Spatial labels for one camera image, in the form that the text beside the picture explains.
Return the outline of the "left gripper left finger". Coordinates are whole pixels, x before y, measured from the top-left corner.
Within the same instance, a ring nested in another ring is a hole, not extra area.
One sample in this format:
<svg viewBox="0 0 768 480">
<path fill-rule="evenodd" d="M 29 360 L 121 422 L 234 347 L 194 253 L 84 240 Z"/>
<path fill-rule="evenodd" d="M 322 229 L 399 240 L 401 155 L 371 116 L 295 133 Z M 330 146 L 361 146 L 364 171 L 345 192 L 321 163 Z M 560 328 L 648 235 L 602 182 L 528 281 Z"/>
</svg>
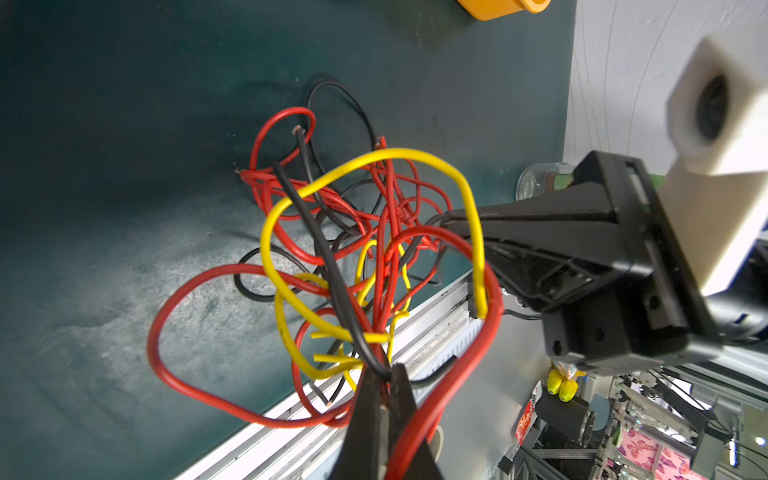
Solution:
<svg viewBox="0 0 768 480">
<path fill-rule="evenodd" d="M 331 480 L 379 478 L 384 385 L 370 369 L 364 371 Z"/>
</svg>

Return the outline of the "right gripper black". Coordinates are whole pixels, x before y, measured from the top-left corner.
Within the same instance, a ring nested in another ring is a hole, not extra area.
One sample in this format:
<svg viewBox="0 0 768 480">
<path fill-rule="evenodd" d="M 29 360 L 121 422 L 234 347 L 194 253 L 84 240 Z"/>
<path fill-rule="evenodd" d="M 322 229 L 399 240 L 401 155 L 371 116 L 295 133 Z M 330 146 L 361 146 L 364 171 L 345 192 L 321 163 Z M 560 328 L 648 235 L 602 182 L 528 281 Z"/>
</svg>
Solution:
<svg viewBox="0 0 768 480">
<path fill-rule="evenodd" d="M 477 209 L 502 286 L 545 314 L 555 360 L 619 375 L 767 350 L 767 266 L 746 263 L 704 296 L 686 270 L 661 280 L 655 242 L 636 229 L 636 159 L 592 151 L 564 189 Z"/>
</svg>

